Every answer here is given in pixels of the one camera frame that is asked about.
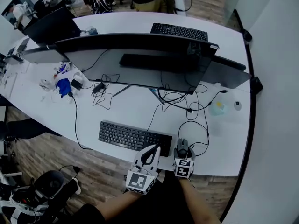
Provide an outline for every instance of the white desk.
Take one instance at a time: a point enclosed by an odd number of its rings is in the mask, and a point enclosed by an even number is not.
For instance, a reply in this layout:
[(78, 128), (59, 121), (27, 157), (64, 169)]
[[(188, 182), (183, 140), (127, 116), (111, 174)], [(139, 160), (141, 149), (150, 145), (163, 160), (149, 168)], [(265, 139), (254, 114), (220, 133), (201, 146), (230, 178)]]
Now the white desk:
[[(217, 51), (217, 55), (248, 66), (242, 35), (207, 21), (169, 14), (111, 13), (76, 18), (75, 22), (81, 29), (92, 25), (96, 27), (99, 33), (148, 33), (153, 22), (205, 30), (208, 32), (209, 41), (219, 44), (221, 48)], [(28, 44), (29, 49), (34, 46), (32, 42)], [(8, 72), (17, 72), (18, 75), (11, 96), (8, 99), (21, 111), (41, 124), (76, 141), (74, 132), (75, 104), (69, 104), (67, 98), (61, 99), (58, 94), (44, 92), (37, 85), (41, 78), (49, 79), (54, 73), (53, 68), (56, 66), (57, 64), (30, 64), (26, 73), (22, 73), (22, 65), (10, 66)], [(72, 77), (75, 72), (78, 72), (77, 68), (68, 72), (67, 76)], [(207, 83), (203, 84), (208, 87), (208, 91), (199, 94), (199, 100), (203, 105), (206, 105), (223, 88), (217, 88)], [(112, 84), (109, 86), (108, 91), (114, 94), (123, 87), (122, 85)], [(195, 174), (238, 175), (249, 128), (250, 93), (244, 90), (234, 89), (229, 90), (227, 94), (219, 94), (218, 98), (224, 100), (230, 106), (228, 114), (215, 117), (211, 116), (206, 110), (210, 146), (204, 155), (196, 158)], [(5, 93), (3, 86), (0, 87), (0, 93)], [(92, 106), (93, 97), (90, 96), (90, 93), (91, 90), (80, 90), (75, 96), (78, 104), (77, 133), (80, 143), (104, 154), (133, 161), (136, 151), (98, 141), (100, 122), (107, 120), (147, 129), (159, 101), (148, 89), (131, 87), (114, 97), (111, 109), (107, 111), (100, 106)], [(188, 96), (188, 101), (189, 103), (196, 101), (196, 95)], [(241, 102), (242, 109), (240, 111), (233, 108), (235, 101)], [(186, 112), (176, 107), (170, 107), (164, 113), (158, 109), (155, 114), (150, 131), (173, 136), (170, 156), (160, 158), (159, 168), (161, 169), (172, 170), (173, 148), (178, 140), (178, 128), (187, 121), (185, 116)], [(199, 116), (195, 121), (205, 125), (203, 111), (199, 112)], [(196, 141), (207, 141), (206, 131), (194, 123), (186, 124), (181, 129), (180, 136), (186, 138), (190, 144)], [(203, 145), (196, 145), (194, 151), (196, 154), (200, 154), (205, 148)]]

